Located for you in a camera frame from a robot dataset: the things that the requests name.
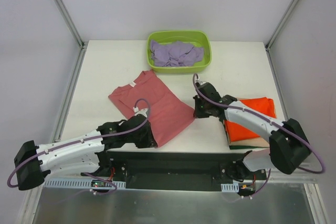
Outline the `pink t-shirt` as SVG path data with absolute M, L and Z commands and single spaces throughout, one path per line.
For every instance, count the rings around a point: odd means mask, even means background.
M 117 87 L 108 98 L 127 119 L 134 115 L 135 102 L 146 99 L 151 108 L 149 121 L 152 133 L 159 147 L 194 121 L 194 109 L 177 98 L 154 71 L 142 71 L 133 82 L 135 87 L 129 84 Z

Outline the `aluminium frame post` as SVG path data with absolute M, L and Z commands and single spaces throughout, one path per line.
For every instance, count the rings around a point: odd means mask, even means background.
M 85 42 L 83 41 L 83 39 L 81 38 L 79 31 L 74 23 L 74 21 L 72 20 L 63 0 L 54 0 L 62 18 L 64 19 L 70 33 L 72 34 L 73 38 L 75 39 L 76 43 L 78 44 L 78 46 L 80 48 L 83 48 L 85 45 Z
M 276 26 L 274 32 L 272 33 L 271 37 L 269 38 L 268 42 L 265 43 L 266 51 L 269 51 L 275 41 L 277 40 L 278 36 L 280 35 L 281 31 L 284 29 L 286 23 L 288 22 L 290 16 L 294 13 L 297 5 L 301 0 L 291 0 L 288 7 L 286 8 L 284 14 L 282 15 L 278 25 Z

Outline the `green plastic basin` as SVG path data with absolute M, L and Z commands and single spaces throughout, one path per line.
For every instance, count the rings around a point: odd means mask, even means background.
M 155 40 L 159 44 L 169 44 L 175 41 L 191 43 L 196 47 L 204 48 L 204 58 L 192 67 L 156 67 L 151 59 L 150 41 Z M 212 60 L 211 46 L 206 34 L 197 30 L 167 30 L 153 32 L 148 38 L 147 62 L 158 73 L 195 73 L 203 71 Z

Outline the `right aluminium frame post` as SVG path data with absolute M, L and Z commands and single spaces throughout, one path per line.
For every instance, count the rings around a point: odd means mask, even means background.
M 294 13 L 297 5 L 301 0 L 291 0 L 288 7 L 286 8 L 284 14 L 282 15 L 278 25 L 276 26 L 274 32 L 272 33 L 271 37 L 269 38 L 268 42 L 265 43 L 266 51 L 269 51 L 275 41 L 277 40 L 278 36 L 280 35 L 281 31 L 284 29 L 286 23 L 288 22 L 290 16 Z

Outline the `beige folded t-shirt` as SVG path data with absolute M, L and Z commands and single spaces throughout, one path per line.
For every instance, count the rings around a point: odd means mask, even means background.
M 268 142 L 261 137 L 232 142 L 227 132 L 226 135 L 228 139 L 228 145 L 251 145 L 251 146 L 269 147 Z

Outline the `orange folded t-shirt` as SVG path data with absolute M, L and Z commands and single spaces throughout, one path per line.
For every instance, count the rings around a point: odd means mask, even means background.
M 277 117 L 275 113 L 274 101 L 271 98 L 262 97 L 262 98 L 254 98 L 254 99 L 240 99 L 240 101 L 244 105 L 260 113 L 263 113 L 272 118 Z M 229 138 L 232 142 L 243 141 L 243 140 L 260 137 L 258 134 L 234 122 L 224 121 L 224 125 L 225 125 L 225 130 L 228 133 Z

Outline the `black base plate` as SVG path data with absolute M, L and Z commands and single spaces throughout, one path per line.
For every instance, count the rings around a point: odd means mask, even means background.
M 227 168 L 242 153 L 101 152 L 97 177 L 112 176 L 127 189 L 220 191 Z

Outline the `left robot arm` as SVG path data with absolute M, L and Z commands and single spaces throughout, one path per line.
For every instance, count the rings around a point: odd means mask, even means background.
M 111 170 L 107 151 L 132 143 L 136 148 L 156 148 L 146 116 L 106 122 L 77 138 L 52 144 L 25 142 L 14 158 L 14 176 L 19 190 L 40 186 L 47 178 L 84 173 L 106 176 Z

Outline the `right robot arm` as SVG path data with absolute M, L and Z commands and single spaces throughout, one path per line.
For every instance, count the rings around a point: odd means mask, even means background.
M 290 175 L 312 153 L 298 121 L 281 121 L 252 109 L 233 96 L 222 97 L 209 82 L 195 81 L 193 85 L 196 91 L 193 98 L 195 118 L 218 118 L 229 140 L 233 139 L 233 133 L 228 126 L 236 124 L 267 143 L 267 146 L 247 151 L 241 159 L 231 162 L 225 169 L 230 179 L 242 182 L 256 171 L 273 168 Z

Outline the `lilac crumpled t-shirt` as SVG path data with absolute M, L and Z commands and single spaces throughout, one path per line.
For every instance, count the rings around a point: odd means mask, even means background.
M 150 52 L 156 67 L 192 67 L 204 58 L 203 47 L 181 41 L 163 45 L 151 40 Z

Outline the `left aluminium frame post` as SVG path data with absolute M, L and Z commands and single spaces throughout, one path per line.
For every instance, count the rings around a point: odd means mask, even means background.
M 80 48 L 83 48 L 85 45 L 85 42 L 83 41 L 83 39 L 81 38 L 79 31 L 74 23 L 74 21 L 72 20 L 63 0 L 54 0 L 62 18 L 64 19 L 70 33 L 72 34 L 73 38 L 75 39 L 76 43 L 78 44 L 78 46 Z

